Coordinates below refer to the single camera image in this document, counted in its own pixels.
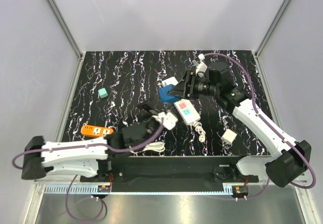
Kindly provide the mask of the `blue cube socket adapter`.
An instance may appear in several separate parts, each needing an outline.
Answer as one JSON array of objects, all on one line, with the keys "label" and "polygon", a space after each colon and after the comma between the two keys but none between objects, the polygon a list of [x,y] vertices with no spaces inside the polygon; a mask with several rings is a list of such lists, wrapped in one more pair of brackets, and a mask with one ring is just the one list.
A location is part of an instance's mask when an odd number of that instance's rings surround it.
[{"label": "blue cube socket adapter", "polygon": [[169,95],[169,91],[174,87],[173,84],[167,85],[161,88],[158,92],[160,95],[160,100],[164,104],[174,104],[181,100],[180,97]]}]

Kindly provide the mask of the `white multicolour power strip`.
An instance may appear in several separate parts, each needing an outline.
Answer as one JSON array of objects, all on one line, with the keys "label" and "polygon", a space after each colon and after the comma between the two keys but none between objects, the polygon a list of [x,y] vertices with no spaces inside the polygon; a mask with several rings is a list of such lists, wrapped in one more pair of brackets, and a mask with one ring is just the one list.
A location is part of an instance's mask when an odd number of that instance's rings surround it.
[{"label": "white multicolour power strip", "polygon": [[[175,77],[170,77],[162,81],[162,86],[166,87],[168,85],[177,85],[178,81]],[[180,116],[184,120],[186,125],[192,125],[194,122],[200,121],[200,115],[195,109],[191,101],[186,99],[181,99],[174,103],[175,108],[179,112]]]}]

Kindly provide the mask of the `white square socket adapter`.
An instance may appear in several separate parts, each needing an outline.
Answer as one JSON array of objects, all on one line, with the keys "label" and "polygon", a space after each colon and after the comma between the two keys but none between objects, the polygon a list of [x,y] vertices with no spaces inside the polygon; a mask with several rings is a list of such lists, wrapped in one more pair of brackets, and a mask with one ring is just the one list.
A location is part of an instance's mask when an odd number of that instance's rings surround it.
[{"label": "white square socket adapter", "polygon": [[159,113],[156,119],[169,131],[172,130],[178,122],[178,118],[171,111]]}]

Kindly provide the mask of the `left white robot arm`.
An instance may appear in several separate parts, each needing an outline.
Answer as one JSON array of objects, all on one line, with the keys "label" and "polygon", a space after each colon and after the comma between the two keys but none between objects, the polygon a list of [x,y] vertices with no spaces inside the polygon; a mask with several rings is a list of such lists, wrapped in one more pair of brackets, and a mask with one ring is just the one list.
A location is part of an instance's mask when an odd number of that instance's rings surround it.
[{"label": "left white robot arm", "polygon": [[135,122],[120,131],[83,141],[50,142],[34,136],[18,154],[23,157],[20,167],[23,180],[38,180],[48,173],[81,175],[105,181],[109,169],[100,160],[110,155],[134,153],[152,143],[162,132],[166,121],[164,112],[157,112],[147,102],[138,105],[146,111],[142,122]]}]

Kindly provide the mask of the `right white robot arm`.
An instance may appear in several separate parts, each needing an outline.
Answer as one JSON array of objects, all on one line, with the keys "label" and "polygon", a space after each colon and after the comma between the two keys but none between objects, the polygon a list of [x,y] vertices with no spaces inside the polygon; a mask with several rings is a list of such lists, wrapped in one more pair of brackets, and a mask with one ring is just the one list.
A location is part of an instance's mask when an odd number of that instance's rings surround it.
[{"label": "right white robot arm", "polygon": [[186,71],[168,95],[189,100],[200,95],[214,97],[267,148],[268,157],[245,156],[232,166],[229,176],[233,181],[240,182],[248,175],[267,176],[283,188],[309,169],[311,145],[297,141],[266,116],[243,88],[234,85],[225,63],[210,66],[206,73]]}]

